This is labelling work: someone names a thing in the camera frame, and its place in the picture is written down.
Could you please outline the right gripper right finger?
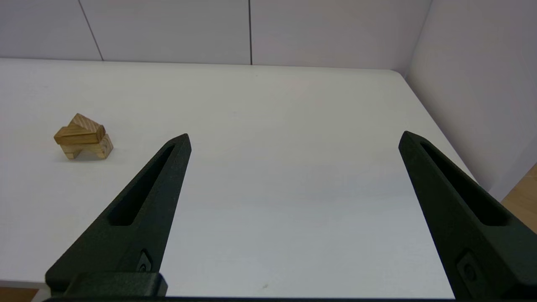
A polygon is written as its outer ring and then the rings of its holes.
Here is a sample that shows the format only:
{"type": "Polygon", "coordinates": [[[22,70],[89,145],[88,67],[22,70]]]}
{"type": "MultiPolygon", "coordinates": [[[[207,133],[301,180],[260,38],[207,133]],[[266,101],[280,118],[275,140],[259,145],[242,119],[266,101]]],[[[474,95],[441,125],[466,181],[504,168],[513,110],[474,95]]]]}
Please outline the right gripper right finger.
{"type": "Polygon", "coordinates": [[[535,302],[535,232],[424,137],[398,148],[455,298],[535,302]]]}

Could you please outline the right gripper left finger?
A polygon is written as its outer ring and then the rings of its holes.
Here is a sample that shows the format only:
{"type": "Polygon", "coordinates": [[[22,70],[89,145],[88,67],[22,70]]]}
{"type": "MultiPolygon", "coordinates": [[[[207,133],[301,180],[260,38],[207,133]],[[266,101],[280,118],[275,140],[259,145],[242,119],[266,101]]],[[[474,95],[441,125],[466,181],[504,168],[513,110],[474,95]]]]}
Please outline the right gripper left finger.
{"type": "Polygon", "coordinates": [[[160,270],[190,153],[188,134],[163,145],[45,274],[54,294],[84,273],[160,270]]]}

